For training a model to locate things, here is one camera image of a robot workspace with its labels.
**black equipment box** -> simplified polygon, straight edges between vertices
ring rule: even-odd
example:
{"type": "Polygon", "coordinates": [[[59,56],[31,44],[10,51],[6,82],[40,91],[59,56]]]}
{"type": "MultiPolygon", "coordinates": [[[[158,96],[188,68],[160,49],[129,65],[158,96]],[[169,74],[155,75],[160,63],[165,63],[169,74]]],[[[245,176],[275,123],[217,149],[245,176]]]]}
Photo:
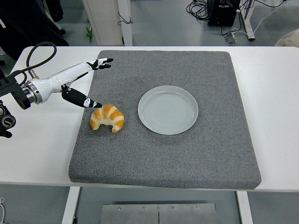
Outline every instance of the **black equipment box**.
{"type": "Polygon", "coordinates": [[[207,0],[208,26],[231,27],[241,0],[207,0]]]}

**small green object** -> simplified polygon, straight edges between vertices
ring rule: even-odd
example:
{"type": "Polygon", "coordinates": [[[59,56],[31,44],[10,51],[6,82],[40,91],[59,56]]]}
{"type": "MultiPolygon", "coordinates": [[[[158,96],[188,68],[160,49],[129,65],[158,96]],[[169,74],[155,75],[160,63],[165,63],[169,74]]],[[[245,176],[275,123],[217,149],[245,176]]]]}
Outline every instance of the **small green object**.
{"type": "Polygon", "coordinates": [[[89,29],[88,27],[86,27],[86,30],[87,30],[87,34],[86,34],[86,36],[87,37],[89,37],[89,38],[91,38],[92,37],[92,30],[91,29],[89,29]]]}

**gray floor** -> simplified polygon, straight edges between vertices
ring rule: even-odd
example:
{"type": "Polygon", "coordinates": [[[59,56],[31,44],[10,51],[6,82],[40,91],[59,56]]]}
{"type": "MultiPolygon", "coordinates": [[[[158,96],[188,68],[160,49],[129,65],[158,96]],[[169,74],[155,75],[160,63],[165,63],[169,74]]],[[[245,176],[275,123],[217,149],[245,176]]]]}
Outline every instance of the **gray floor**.
{"type": "MultiPolygon", "coordinates": [[[[207,22],[197,21],[185,11],[190,2],[191,0],[131,0],[133,45],[228,46],[229,44],[221,36],[219,27],[208,27],[207,22]]],[[[93,38],[86,37],[86,27],[89,27],[89,21],[82,1],[61,0],[61,3],[64,9],[64,18],[59,24],[66,30],[64,38],[68,43],[71,46],[96,46],[93,38]]],[[[253,29],[257,27],[263,17],[273,10],[273,8],[258,2],[255,4],[256,8],[250,20],[253,29]]],[[[254,41],[248,41],[246,35],[242,33],[235,34],[237,45],[274,46],[282,36],[299,28],[298,11],[299,1],[287,0],[277,11],[262,21],[255,32],[256,39],[254,41]]],[[[239,21],[235,20],[233,27],[238,28],[239,26],[239,21]]],[[[223,32],[229,30],[230,28],[224,28],[223,32]]],[[[0,59],[5,60],[6,65],[1,66],[1,69],[8,75],[15,61],[7,55],[0,55],[0,59]]],[[[58,220],[61,219],[67,193],[68,188],[64,187],[0,185],[0,197],[7,199],[4,202],[7,211],[5,221],[11,224],[59,223],[58,220]]],[[[182,201],[184,196],[193,201],[200,200],[200,195],[196,195],[192,199],[190,191],[170,190],[167,192],[167,190],[157,190],[152,194],[154,197],[145,196],[142,190],[84,188],[77,211],[78,223],[86,223],[86,215],[92,216],[93,212],[97,215],[91,219],[98,220],[103,203],[115,203],[114,199],[116,198],[118,198],[116,199],[118,202],[128,201],[129,196],[132,196],[136,201],[147,201],[157,198],[157,196],[172,202],[182,201]]],[[[254,224],[299,223],[298,200],[299,194],[297,193],[249,193],[254,224]]]]}

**black cable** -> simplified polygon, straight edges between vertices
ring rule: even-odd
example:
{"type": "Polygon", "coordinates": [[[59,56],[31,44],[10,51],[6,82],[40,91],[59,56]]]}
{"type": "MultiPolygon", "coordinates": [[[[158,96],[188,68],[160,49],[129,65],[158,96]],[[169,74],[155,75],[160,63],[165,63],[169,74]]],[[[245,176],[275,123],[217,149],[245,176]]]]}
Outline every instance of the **black cable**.
{"type": "Polygon", "coordinates": [[[247,9],[249,9],[249,8],[253,8],[254,3],[255,3],[255,0],[253,0],[253,4],[252,4],[252,6],[250,6],[250,7],[245,7],[244,10],[247,10],[247,9]]]}
{"type": "Polygon", "coordinates": [[[254,0],[254,1],[257,1],[257,2],[259,2],[259,3],[262,3],[263,5],[265,5],[265,6],[268,6],[268,7],[271,7],[271,8],[276,8],[276,7],[279,7],[279,6],[281,6],[282,5],[282,3],[284,3],[285,1],[283,0],[278,6],[269,6],[269,5],[267,5],[267,4],[265,4],[265,3],[263,3],[263,2],[261,2],[261,1],[258,1],[258,0],[254,0]]]}
{"type": "Polygon", "coordinates": [[[240,22],[240,28],[238,30],[236,30],[236,31],[228,31],[225,34],[222,33],[222,26],[220,26],[221,35],[224,36],[224,35],[229,34],[229,33],[238,32],[241,29],[242,25],[241,25],[241,15],[240,14],[239,14],[239,22],[240,22]]]}
{"type": "Polygon", "coordinates": [[[187,7],[186,11],[194,16],[196,19],[201,21],[207,21],[207,3],[204,0],[193,0],[187,7]]]}
{"type": "Polygon", "coordinates": [[[37,67],[39,67],[39,66],[41,66],[41,65],[43,65],[43,64],[45,64],[45,63],[47,63],[49,60],[51,60],[51,59],[55,56],[56,52],[57,52],[57,48],[56,48],[55,44],[53,44],[53,43],[51,43],[51,42],[41,42],[41,43],[35,45],[35,46],[33,47],[33,49],[31,49],[31,51],[29,52],[28,57],[27,57],[27,60],[26,60],[26,66],[27,66],[27,68],[22,69],[22,70],[14,71],[14,72],[11,73],[10,75],[16,77],[17,75],[19,75],[19,74],[22,73],[22,74],[24,75],[24,80],[19,84],[20,86],[22,86],[22,85],[27,81],[27,74],[26,74],[25,72],[26,72],[26,71],[29,71],[29,70],[31,70],[31,69],[37,68],[37,67]],[[50,57],[48,57],[46,60],[44,60],[44,61],[42,61],[42,62],[40,62],[40,63],[38,63],[38,64],[36,64],[36,65],[29,66],[29,61],[30,61],[30,58],[31,58],[33,52],[34,52],[38,47],[40,47],[40,46],[46,46],[46,45],[50,45],[50,46],[52,46],[52,47],[54,48],[54,51],[53,51],[52,55],[51,55],[50,57]]]}
{"type": "Polygon", "coordinates": [[[133,23],[133,21],[131,20],[131,17],[130,17],[130,16],[129,16],[130,21],[128,22],[128,21],[126,21],[126,20],[121,16],[120,12],[118,12],[118,15],[120,15],[120,17],[121,17],[123,20],[122,20],[122,21],[119,21],[119,22],[117,23],[117,25],[121,26],[121,22],[124,22],[124,23],[126,23],[126,24],[132,24],[132,23],[133,23]]]}

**electrical cable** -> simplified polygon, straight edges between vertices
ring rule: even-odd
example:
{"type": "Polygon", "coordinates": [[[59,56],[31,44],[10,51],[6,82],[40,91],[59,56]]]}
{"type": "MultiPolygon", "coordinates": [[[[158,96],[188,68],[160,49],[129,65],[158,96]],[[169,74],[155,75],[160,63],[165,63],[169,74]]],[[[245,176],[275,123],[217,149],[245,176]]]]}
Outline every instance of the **electrical cable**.
{"type": "Polygon", "coordinates": [[[250,37],[250,36],[253,36],[254,33],[256,32],[257,28],[258,28],[259,25],[261,24],[261,22],[262,22],[264,19],[266,19],[269,15],[271,15],[273,12],[275,12],[276,10],[278,10],[278,8],[275,9],[274,11],[272,11],[271,13],[269,13],[267,16],[265,16],[264,18],[262,18],[262,19],[260,20],[259,24],[257,25],[256,29],[253,31],[253,34],[252,34],[252,35],[249,35],[249,34],[243,32],[243,31],[239,31],[241,28],[238,29],[237,31],[234,31],[234,29],[237,29],[237,28],[233,28],[232,31],[229,31],[229,32],[223,34],[222,36],[224,36],[224,35],[226,35],[226,34],[228,34],[228,33],[233,33],[233,34],[235,34],[235,33],[243,33],[243,34],[245,34],[245,35],[247,35],[247,36],[249,36],[249,37],[250,37]]]}
{"type": "Polygon", "coordinates": [[[2,219],[0,221],[0,224],[3,224],[4,217],[5,217],[5,210],[4,210],[4,206],[2,205],[3,202],[5,202],[5,198],[0,197],[0,207],[2,208],[2,219]]]}
{"type": "Polygon", "coordinates": [[[49,60],[51,60],[51,59],[55,56],[56,52],[57,52],[57,47],[55,46],[55,44],[53,44],[53,43],[51,43],[51,42],[41,42],[41,43],[35,45],[35,46],[33,47],[33,49],[31,49],[31,51],[30,51],[29,54],[28,54],[28,57],[27,57],[27,60],[26,60],[26,66],[27,66],[27,68],[22,69],[22,70],[14,71],[13,73],[10,74],[10,76],[14,76],[14,77],[16,77],[17,75],[19,75],[19,74],[22,73],[22,74],[24,75],[24,79],[23,79],[23,81],[19,84],[20,86],[22,86],[22,85],[27,81],[27,74],[26,74],[25,72],[26,72],[26,71],[29,71],[29,70],[32,70],[32,69],[34,69],[34,68],[37,68],[37,67],[39,67],[39,66],[41,66],[41,65],[43,65],[43,64],[45,64],[45,63],[47,63],[49,60]],[[53,51],[52,55],[51,55],[50,57],[48,57],[46,60],[44,60],[44,61],[42,61],[42,62],[40,62],[40,63],[38,63],[38,64],[36,64],[36,65],[29,66],[29,61],[30,61],[30,58],[31,58],[33,52],[34,52],[38,47],[40,47],[40,46],[46,46],[46,45],[50,45],[50,46],[52,46],[52,47],[54,48],[54,51],[53,51]]]}
{"type": "MultiPolygon", "coordinates": [[[[240,15],[240,13],[239,13],[239,22],[240,22],[240,28],[239,28],[237,31],[239,31],[239,30],[241,29],[241,27],[242,27],[242,24],[241,24],[241,15],[240,15]]],[[[237,29],[237,28],[233,28],[231,31],[228,31],[228,32],[226,32],[225,34],[222,33],[222,26],[220,26],[220,29],[221,29],[221,35],[224,36],[224,35],[226,35],[226,34],[233,33],[233,29],[237,29]]]]}
{"type": "Polygon", "coordinates": [[[267,4],[265,4],[265,3],[261,2],[261,1],[258,1],[258,0],[254,0],[254,1],[257,1],[257,2],[259,2],[259,3],[262,3],[263,5],[268,6],[268,7],[271,7],[271,8],[279,7],[279,6],[281,6],[282,3],[284,2],[284,0],[283,0],[278,6],[269,6],[269,5],[267,5],[267,4]]]}
{"type": "Polygon", "coordinates": [[[207,13],[207,3],[204,0],[193,0],[187,7],[186,11],[194,16],[197,20],[209,20],[207,13]]]}
{"type": "Polygon", "coordinates": [[[119,21],[119,22],[117,23],[117,25],[121,26],[121,22],[124,22],[124,23],[126,23],[126,24],[132,24],[132,23],[133,23],[133,21],[131,20],[131,17],[130,17],[130,16],[129,16],[130,21],[128,22],[128,21],[126,21],[126,20],[121,16],[120,12],[118,12],[118,15],[120,15],[120,17],[121,17],[123,20],[122,20],[122,21],[119,21]]]}

